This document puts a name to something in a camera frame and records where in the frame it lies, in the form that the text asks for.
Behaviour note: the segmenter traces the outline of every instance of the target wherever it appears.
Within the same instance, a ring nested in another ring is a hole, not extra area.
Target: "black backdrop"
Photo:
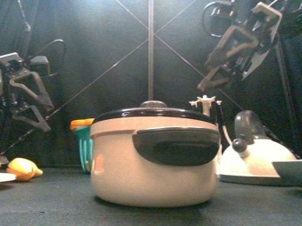
[[[154,99],[164,102],[168,107],[190,109],[188,101],[194,101],[198,96],[215,96],[217,100],[223,101],[231,137],[237,113],[242,109],[251,109],[258,113],[266,127],[295,152],[301,153],[301,99],[297,87],[298,82],[301,84],[302,63],[297,67],[301,57],[295,49],[290,49],[291,40],[287,40],[285,45],[289,82],[297,84],[294,91],[290,91],[294,93],[294,111],[289,110],[289,99],[283,92],[285,80],[274,49],[265,63],[243,81],[237,81],[221,90],[211,89],[206,93],[196,90],[202,75],[179,55],[206,74],[206,58],[218,42],[202,29],[202,11],[210,2],[155,0],[155,32],[168,46],[155,38]],[[242,14],[255,2],[242,2]],[[57,109],[48,120],[52,131],[35,131],[9,149],[7,156],[9,159],[17,156],[29,158],[41,166],[75,166],[80,161],[76,136],[70,131],[71,121],[96,117],[112,109],[138,107],[148,99],[148,2],[25,0],[21,4],[25,20],[32,26],[29,35],[25,33],[17,1],[0,2],[0,54],[17,52],[21,57],[21,53],[32,55],[55,39],[64,40],[67,52],[59,75],[44,79]],[[295,42],[301,49],[298,37]],[[44,51],[44,55],[55,72],[60,65],[62,46],[53,45]],[[28,129],[31,128],[25,124],[13,121],[5,146],[9,146]]]

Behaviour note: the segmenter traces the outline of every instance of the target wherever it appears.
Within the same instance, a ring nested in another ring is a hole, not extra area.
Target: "black fabric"
[[[295,141],[274,50],[243,81],[233,78],[222,90],[210,89],[206,93],[196,90],[203,77],[195,69],[206,75],[204,62],[218,43],[202,28],[202,11],[210,2],[155,1],[155,32],[160,38],[155,38],[155,99],[170,108],[191,109],[188,101],[203,94],[215,96],[223,102],[231,138],[237,113],[251,109],[263,125],[293,147]],[[11,136],[1,148],[19,140],[7,152],[9,159],[27,157],[43,166],[79,165],[76,136],[68,128],[71,121],[96,117],[110,110],[139,107],[148,99],[147,0],[25,0],[21,3],[32,32],[25,34],[17,1],[1,1],[0,54],[16,51],[33,55],[52,40],[63,39],[66,65],[56,77],[44,79],[56,108],[47,121],[52,131],[35,131],[25,140],[19,139],[31,127],[13,121]],[[242,5],[241,13],[249,12],[251,5],[246,6]],[[25,40],[29,42],[24,51]],[[57,44],[41,53],[52,72],[59,69],[62,51]]]
[[[213,199],[191,207],[126,207],[100,200],[80,169],[43,169],[27,183],[0,183],[1,226],[297,226],[302,189],[218,182]]]

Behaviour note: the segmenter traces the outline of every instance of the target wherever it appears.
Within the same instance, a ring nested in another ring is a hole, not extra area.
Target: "gray surface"
[[[27,183],[0,184],[0,225],[301,225],[302,188],[218,183],[204,204],[126,207],[94,194],[80,169],[44,169]]]

